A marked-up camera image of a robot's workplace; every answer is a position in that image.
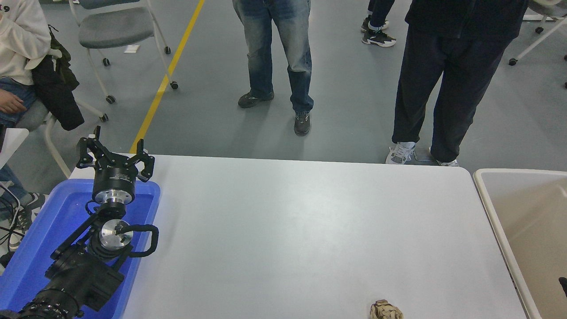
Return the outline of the person's hand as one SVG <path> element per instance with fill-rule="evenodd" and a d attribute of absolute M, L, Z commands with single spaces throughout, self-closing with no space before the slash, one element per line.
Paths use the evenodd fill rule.
<path fill-rule="evenodd" d="M 16 114 L 26 112 L 27 109 L 23 103 L 24 101 L 14 93 L 0 89 L 0 111 L 2 113 Z"/>

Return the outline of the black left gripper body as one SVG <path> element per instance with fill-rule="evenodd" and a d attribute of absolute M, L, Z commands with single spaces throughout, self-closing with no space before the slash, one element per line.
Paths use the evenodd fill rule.
<path fill-rule="evenodd" d="M 135 179 L 138 170 L 134 166 L 125 165 L 130 161 L 129 157 L 113 153 L 99 154 L 95 158 L 94 193 L 109 190 L 135 192 Z"/>

